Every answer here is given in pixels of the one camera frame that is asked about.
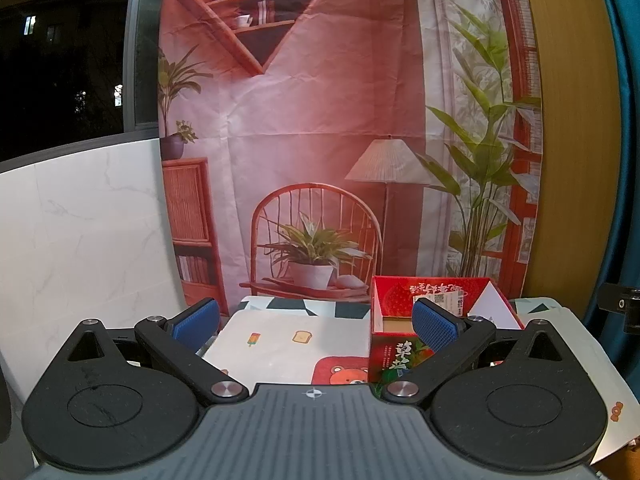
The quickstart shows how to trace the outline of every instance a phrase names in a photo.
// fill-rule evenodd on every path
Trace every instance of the blue curtain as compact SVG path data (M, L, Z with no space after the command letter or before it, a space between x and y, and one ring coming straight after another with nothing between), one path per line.
M616 208L597 285L640 287L640 0L605 2L620 78L622 149ZM595 292L584 323L640 399L640 336L623 333L619 314L599 310Z

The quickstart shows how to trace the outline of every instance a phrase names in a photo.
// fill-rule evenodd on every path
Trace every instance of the red box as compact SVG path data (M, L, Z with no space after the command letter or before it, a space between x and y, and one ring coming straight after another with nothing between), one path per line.
M498 328L522 329L511 305L490 278L418 278L374 276L371 282L371 348L369 381L396 380L433 355L411 325L415 298L428 294L451 294L460 298L459 310L491 320Z

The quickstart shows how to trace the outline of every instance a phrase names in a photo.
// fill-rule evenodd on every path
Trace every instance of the cabinet door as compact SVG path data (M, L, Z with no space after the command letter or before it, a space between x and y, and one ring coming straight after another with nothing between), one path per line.
M211 246L202 170L201 164L162 168L166 208L174 243Z

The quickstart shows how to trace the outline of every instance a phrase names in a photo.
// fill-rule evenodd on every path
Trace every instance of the lit window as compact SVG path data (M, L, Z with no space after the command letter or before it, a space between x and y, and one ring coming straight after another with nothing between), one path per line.
M62 25L49 25L47 27L47 41L49 43L60 43L60 31L62 30Z
M116 88L114 88L113 102L116 106L122 106L122 85L116 85Z
M28 36L29 34L33 34L33 25L36 24L36 17L35 16L27 16L27 19L24 20L24 32L23 34L25 36Z
M86 104L86 92L76 92L76 114L82 113Z

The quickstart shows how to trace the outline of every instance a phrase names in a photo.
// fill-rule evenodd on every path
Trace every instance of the gray ribbed surface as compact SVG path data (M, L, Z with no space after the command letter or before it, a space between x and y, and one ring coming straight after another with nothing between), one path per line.
M316 389L316 398L306 393ZM30 480L90 475L38 469ZM260 386L241 404L209 409L193 436L162 460L109 480L589 480L586 467L512 476L445 448L415 408L380 402L368 386Z

